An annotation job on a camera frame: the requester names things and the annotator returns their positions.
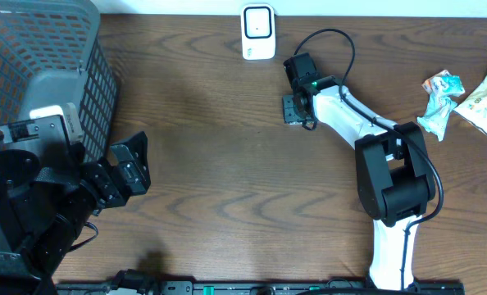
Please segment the small orange tissue pack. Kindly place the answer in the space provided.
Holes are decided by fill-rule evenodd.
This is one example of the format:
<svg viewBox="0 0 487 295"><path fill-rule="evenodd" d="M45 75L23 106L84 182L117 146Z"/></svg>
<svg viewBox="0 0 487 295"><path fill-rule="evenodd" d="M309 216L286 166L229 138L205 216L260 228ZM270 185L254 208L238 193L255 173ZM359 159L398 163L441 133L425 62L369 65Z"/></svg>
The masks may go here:
<svg viewBox="0 0 487 295"><path fill-rule="evenodd" d="M433 92L433 89L432 89L432 86L431 86L431 81L434 77L440 77L440 76L450 76L451 73L448 71L448 70L442 70L440 71L439 73L431 76L430 78L426 79L422 84L421 84L421 87L428 93L428 94L432 94Z"/></svg>

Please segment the green Kleenex tissue pack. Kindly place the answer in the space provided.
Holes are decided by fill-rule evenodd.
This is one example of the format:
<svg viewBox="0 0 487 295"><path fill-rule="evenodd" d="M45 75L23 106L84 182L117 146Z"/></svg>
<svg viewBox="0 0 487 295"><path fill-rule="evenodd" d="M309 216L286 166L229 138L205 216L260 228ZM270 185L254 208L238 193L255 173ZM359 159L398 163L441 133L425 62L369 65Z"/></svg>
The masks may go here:
<svg viewBox="0 0 487 295"><path fill-rule="evenodd" d="M426 132L434 134L439 142L444 140L451 112L457 106L449 96L437 97L434 93L429 96L426 111L423 116L416 118Z"/></svg>

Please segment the small teal tissue pack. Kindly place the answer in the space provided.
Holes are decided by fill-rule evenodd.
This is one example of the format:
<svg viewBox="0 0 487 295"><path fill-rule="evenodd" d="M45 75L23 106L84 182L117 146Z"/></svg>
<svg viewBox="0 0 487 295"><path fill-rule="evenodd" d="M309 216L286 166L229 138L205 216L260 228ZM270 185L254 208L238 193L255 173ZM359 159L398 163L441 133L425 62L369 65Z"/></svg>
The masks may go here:
<svg viewBox="0 0 487 295"><path fill-rule="evenodd" d="M462 81L456 75L435 76L430 80L432 93L437 97L444 96L461 96L465 93Z"/></svg>

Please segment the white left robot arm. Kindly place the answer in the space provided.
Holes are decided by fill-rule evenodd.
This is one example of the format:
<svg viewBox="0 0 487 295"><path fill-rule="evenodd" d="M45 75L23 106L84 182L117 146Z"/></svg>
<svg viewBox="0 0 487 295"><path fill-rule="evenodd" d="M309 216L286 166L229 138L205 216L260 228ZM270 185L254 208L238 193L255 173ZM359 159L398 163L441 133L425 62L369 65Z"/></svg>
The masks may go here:
<svg viewBox="0 0 487 295"><path fill-rule="evenodd" d="M55 294L52 276L90 216L123 207L150 185L144 132L111 147L116 166L102 157L85 162L84 146L67 141L0 152L0 294Z"/></svg>

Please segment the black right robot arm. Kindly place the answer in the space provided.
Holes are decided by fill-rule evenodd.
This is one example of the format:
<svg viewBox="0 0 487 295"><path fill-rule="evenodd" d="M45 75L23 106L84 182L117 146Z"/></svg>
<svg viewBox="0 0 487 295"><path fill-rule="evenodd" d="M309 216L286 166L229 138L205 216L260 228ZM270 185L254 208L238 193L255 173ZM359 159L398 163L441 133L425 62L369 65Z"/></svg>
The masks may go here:
<svg viewBox="0 0 487 295"><path fill-rule="evenodd" d="M416 228L435 196L421 129L377 115L341 79L322 76L307 53L291 56L283 66L293 91L283 98L285 123L307 130L322 123L354 150L357 193L374 225L371 284L409 290Z"/></svg>

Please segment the dark grey plastic mesh basket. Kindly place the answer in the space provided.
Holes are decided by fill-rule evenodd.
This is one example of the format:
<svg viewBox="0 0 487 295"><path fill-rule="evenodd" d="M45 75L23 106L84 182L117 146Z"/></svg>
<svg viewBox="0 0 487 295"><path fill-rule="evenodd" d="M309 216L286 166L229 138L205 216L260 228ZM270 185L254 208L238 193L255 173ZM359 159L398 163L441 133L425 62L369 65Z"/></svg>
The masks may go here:
<svg viewBox="0 0 487 295"><path fill-rule="evenodd" d="M0 126L33 109L75 105L85 160L107 152L119 86L90 1L0 1Z"/></svg>

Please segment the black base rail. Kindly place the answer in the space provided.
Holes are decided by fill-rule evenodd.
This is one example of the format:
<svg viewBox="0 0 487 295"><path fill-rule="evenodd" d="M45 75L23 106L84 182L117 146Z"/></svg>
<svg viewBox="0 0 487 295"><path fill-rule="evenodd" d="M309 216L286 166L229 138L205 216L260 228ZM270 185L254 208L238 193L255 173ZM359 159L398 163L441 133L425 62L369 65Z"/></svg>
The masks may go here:
<svg viewBox="0 0 487 295"><path fill-rule="evenodd" d="M58 284L59 294L153 294L153 295L296 295L296 294L395 294L394 290L367 287L362 281L332 279L326 283L290 282L200 282L160 281L140 286L133 283L107 281L102 283Z"/></svg>

